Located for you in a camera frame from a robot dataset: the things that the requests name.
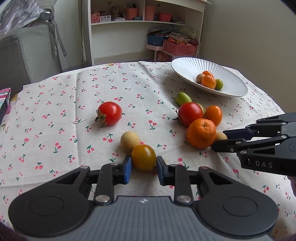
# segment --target plate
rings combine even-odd
[[[248,94],[248,87],[236,74],[224,67],[200,58],[177,58],[171,63],[172,69],[190,84],[215,95],[241,97]],[[212,90],[196,82],[196,76],[210,71],[215,79],[223,81],[221,90]]]

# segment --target beige round fruit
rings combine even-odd
[[[140,145],[140,138],[135,132],[127,131],[121,136],[120,145],[125,152],[131,153],[134,147]]]
[[[202,104],[200,104],[200,103],[197,103],[199,106],[200,106],[200,108],[202,109],[202,112],[204,113],[204,115],[203,115],[203,118],[205,117],[205,108],[202,106]]]
[[[204,77],[204,74],[199,74],[198,76],[196,76],[196,82],[201,84],[202,83],[202,78]]]
[[[215,141],[219,141],[219,140],[227,140],[227,136],[223,133],[223,132],[216,132],[216,138]]]

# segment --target gray chair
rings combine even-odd
[[[23,85],[61,72],[55,37],[48,25],[20,28],[0,37],[0,89],[11,88],[11,96]]]

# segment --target white wall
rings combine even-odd
[[[6,0],[0,5],[0,12],[9,2],[10,0]],[[78,17],[78,1],[57,0],[54,10],[54,18],[58,24],[61,38],[68,53],[68,55],[64,57],[61,48],[59,47],[62,68],[67,69],[73,66],[79,66],[82,61],[82,48]]]
[[[210,0],[200,57],[239,70],[296,111],[296,15],[280,0]]]

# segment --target silver rivet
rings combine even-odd
[[[177,197],[177,201],[181,202],[181,203],[188,203],[191,201],[191,197],[189,197],[187,195],[180,195]]]
[[[108,195],[99,195],[99,196],[96,196],[96,201],[97,202],[108,202],[108,201],[110,201],[110,197]]]

